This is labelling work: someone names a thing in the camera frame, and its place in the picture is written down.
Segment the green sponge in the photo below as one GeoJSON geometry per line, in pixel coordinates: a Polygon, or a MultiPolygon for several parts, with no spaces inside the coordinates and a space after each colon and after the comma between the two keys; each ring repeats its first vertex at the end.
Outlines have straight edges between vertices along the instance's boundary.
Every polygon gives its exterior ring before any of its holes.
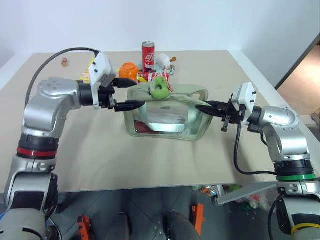
{"type": "Polygon", "coordinates": [[[163,76],[156,76],[150,83],[149,89],[155,99],[165,99],[169,96],[169,86],[163,76]]]}

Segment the small orange object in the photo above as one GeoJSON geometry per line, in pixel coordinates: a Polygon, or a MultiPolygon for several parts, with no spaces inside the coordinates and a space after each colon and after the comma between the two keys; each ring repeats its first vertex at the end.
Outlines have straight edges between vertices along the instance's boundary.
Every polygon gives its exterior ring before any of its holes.
{"type": "Polygon", "coordinates": [[[119,78],[131,79],[136,81],[137,74],[140,72],[140,69],[132,62],[126,62],[122,65],[119,70],[119,78]]]}
{"type": "Polygon", "coordinates": [[[66,67],[67,66],[67,62],[68,62],[68,59],[66,57],[64,57],[64,58],[62,58],[61,65],[66,67]]]}
{"type": "Polygon", "coordinates": [[[80,235],[81,240],[92,240],[90,236],[90,227],[91,227],[91,222],[90,218],[85,215],[81,215],[77,219],[78,223],[78,235],[80,235]]]}
{"type": "Polygon", "coordinates": [[[193,226],[200,236],[202,231],[202,223],[205,221],[204,212],[205,206],[203,204],[198,203],[192,207],[193,226]]]}

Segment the gray floor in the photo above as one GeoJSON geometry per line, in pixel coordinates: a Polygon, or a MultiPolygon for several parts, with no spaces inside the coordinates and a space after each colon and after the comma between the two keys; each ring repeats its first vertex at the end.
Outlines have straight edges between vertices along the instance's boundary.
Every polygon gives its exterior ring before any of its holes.
{"type": "MultiPolygon", "coordinates": [[[[97,240],[104,240],[113,217],[126,212],[132,222],[131,240],[164,240],[163,217],[171,211],[190,217],[193,204],[204,204],[204,240],[268,240],[268,213],[263,210],[239,211],[234,204],[215,207],[211,199],[190,187],[165,187],[133,190],[112,190],[62,194],[66,209],[52,219],[59,226],[64,240],[77,234],[76,219],[85,214],[91,218],[97,240]]],[[[280,232],[275,214],[272,219],[276,240],[289,240],[280,232]]]]}

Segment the green ring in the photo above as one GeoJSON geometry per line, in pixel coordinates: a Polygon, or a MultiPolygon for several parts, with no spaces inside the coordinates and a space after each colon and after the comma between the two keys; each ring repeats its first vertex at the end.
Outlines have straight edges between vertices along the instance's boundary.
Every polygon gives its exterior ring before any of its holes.
{"type": "Polygon", "coordinates": [[[302,174],[302,175],[292,175],[292,176],[277,176],[278,181],[301,181],[301,180],[311,180],[315,179],[315,174],[302,174]]]}

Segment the yellow object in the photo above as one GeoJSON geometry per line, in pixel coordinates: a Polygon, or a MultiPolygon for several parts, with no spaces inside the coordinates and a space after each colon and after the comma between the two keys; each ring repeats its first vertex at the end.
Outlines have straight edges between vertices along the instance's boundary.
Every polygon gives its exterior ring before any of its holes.
{"type": "Polygon", "coordinates": [[[132,62],[126,62],[119,70],[119,78],[131,79],[136,81],[140,69],[132,62]]]}
{"type": "Polygon", "coordinates": [[[298,229],[301,229],[301,228],[318,228],[318,229],[320,229],[320,225],[319,224],[315,224],[315,223],[301,223],[301,224],[298,224],[298,225],[294,226],[294,228],[292,228],[292,230],[291,230],[292,239],[294,238],[295,231],[298,230],[298,229]]]}
{"type": "Polygon", "coordinates": [[[90,83],[90,76],[89,76],[89,67],[91,66],[91,64],[94,62],[95,58],[92,58],[90,60],[90,63],[87,67],[87,69],[85,70],[84,73],[81,74],[80,76],[80,80],[83,81],[85,84],[89,84],[90,83]]]}
{"type": "Polygon", "coordinates": [[[140,84],[140,83],[147,84],[148,81],[145,80],[142,76],[138,76],[138,83],[139,83],[139,84],[140,84]]]}

